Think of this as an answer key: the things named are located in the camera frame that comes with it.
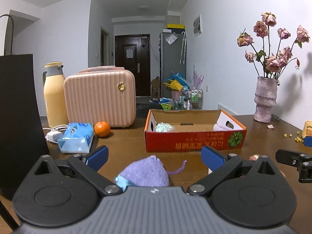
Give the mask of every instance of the thermos lid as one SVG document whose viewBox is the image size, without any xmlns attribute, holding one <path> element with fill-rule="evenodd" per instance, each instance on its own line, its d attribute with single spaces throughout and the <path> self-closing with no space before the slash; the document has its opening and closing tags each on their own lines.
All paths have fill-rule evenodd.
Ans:
<svg viewBox="0 0 312 234">
<path fill-rule="evenodd" d="M 45 65 L 45 68 L 50 68 L 50 67 L 55 67 L 55 66 L 60 66 L 62 65 L 62 62 L 60 61 L 54 61 L 54 62 L 50 62 L 47 65 Z"/>
</svg>

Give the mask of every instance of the refrigerator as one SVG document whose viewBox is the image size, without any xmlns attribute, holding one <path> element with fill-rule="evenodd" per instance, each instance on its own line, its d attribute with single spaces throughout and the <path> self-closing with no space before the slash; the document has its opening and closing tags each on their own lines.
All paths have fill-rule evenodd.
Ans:
<svg viewBox="0 0 312 234">
<path fill-rule="evenodd" d="M 177 39 L 171 45 L 166 41 L 171 33 L 160 33 L 160 80 L 163 82 L 173 73 L 181 73 L 186 76 L 186 60 L 183 64 L 183 56 L 180 64 L 183 34 L 176 34 Z M 171 98 L 171 91 L 161 84 L 161 96 Z"/>
</svg>

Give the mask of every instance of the wooden table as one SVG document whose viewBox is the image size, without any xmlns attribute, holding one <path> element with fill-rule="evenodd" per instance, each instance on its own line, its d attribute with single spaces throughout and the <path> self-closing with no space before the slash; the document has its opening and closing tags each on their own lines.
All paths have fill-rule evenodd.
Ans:
<svg viewBox="0 0 312 234">
<path fill-rule="evenodd" d="M 268 155 L 286 174 L 286 179 L 294 190 L 298 206 L 291 220 L 290 226 L 301 234 L 312 233 L 312 184 L 300 184 L 298 172 L 294 167 L 278 164 L 275 161 L 275 152 L 278 149 L 302 151 L 312 154 L 312 148 L 296 143 L 298 128 L 284 122 L 272 121 L 273 130 L 267 128 L 267 124 L 256 122 L 253 115 L 236 116 L 247 127 L 247 135 L 242 149 L 223 151 L 239 154 L 243 159 L 248 159 L 253 154 Z M 145 119 L 136 119 L 135 123 L 126 129 L 113 129 L 113 135 L 106 139 L 99 139 L 97 146 L 107 145 L 109 148 L 109 160 L 99 170 L 99 173 L 109 180 L 113 180 L 127 165 L 138 159 L 153 155 L 145 150 L 144 138 Z M 293 134 L 284 138 L 284 134 Z M 65 159 L 68 155 L 60 153 L 55 145 L 49 145 L 50 154 L 54 159 Z M 176 152 L 155 153 L 161 159 L 166 170 L 172 171 L 181 167 L 183 160 L 187 160 L 185 170 L 170 177 L 173 186 L 188 186 L 207 175 L 208 168 L 202 163 L 200 152 Z"/>
</svg>

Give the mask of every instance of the orange fruit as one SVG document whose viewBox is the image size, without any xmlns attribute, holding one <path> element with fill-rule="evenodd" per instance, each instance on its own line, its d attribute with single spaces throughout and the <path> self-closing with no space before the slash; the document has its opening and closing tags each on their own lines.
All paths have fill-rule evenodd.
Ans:
<svg viewBox="0 0 312 234">
<path fill-rule="evenodd" d="M 105 121 L 100 121 L 94 125 L 94 133 L 98 137 L 105 137 L 110 134 L 110 126 Z"/>
</svg>

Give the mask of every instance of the white power adapter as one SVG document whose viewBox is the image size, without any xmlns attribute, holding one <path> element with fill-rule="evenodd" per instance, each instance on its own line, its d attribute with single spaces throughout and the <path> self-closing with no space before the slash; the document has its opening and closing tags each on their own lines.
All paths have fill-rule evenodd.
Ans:
<svg viewBox="0 0 312 234">
<path fill-rule="evenodd" d="M 46 134 L 46 139 L 49 142 L 56 142 L 63 137 L 63 133 L 61 131 L 50 131 Z"/>
</svg>

